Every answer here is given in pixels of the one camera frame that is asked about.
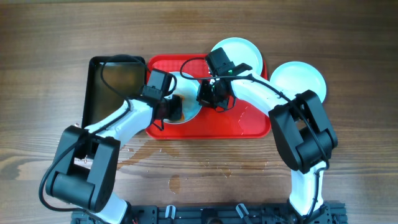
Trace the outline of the light blue plate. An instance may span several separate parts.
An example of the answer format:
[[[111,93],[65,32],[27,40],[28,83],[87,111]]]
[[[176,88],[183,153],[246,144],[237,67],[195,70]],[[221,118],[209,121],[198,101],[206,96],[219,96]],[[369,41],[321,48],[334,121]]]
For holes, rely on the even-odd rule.
[[[260,75],[263,71],[263,58],[259,49],[250,41],[240,37],[230,37],[218,42],[211,51],[222,48],[235,65],[245,63]]]
[[[178,121],[164,119],[169,124],[181,124],[192,120],[201,110],[201,105],[197,102],[197,92],[200,86],[198,80],[189,80],[181,77],[180,72],[171,72],[177,78],[177,87],[174,92],[166,96],[165,99],[171,100],[178,95],[182,98],[182,118]]]
[[[327,93],[326,82],[322,74],[312,65],[291,61],[278,66],[272,73],[270,82],[291,92],[315,92],[324,102]]]

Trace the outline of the light blue plate back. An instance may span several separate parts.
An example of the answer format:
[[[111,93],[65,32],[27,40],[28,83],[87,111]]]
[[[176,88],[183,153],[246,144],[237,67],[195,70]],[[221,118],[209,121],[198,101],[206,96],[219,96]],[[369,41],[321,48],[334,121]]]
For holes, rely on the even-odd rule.
[[[222,48],[235,65],[245,63],[260,75],[263,71],[263,58],[259,49],[250,41],[240,37],[230,37],[218,42],[211,51]]]

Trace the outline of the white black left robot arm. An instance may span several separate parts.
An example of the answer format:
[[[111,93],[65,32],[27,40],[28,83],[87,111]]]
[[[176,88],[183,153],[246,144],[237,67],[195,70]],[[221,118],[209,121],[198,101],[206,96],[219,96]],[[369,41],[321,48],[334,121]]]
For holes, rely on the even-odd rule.
[[[149,103],[126,100],[114,113],[85,129],[67,127],[60,138],[52,164],[39,185],[40,202],[44,195],[73,206],[97,222],[134,223],[131,204],[113,193],[119,151],[134,135],[154,120],[180,120],[181,96],[162,98]]]

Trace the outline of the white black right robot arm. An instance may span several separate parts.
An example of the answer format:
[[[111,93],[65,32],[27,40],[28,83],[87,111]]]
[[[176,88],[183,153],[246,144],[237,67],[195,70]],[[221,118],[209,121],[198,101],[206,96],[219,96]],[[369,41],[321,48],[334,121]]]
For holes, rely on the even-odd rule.
[[[226,108],[230,97],[243,100],[271,121],[278,153],[292,174],[289,205],[300,223],[322,214],[323,173],[328,170],[338,138],[322,105],[326,82],[319,73],[273,75],[266,80],[252,72],[205,78],[199,104]]]

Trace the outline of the light blue plate front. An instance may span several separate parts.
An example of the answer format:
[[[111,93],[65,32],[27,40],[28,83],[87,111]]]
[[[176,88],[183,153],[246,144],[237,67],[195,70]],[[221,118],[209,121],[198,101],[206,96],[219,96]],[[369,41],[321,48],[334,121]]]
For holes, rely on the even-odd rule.
[[[322,74],[312,65],[291,61],[278,66],[272,73],[270,82],[291,92],[315,92],[324,102],[327,93],[326,82]]]

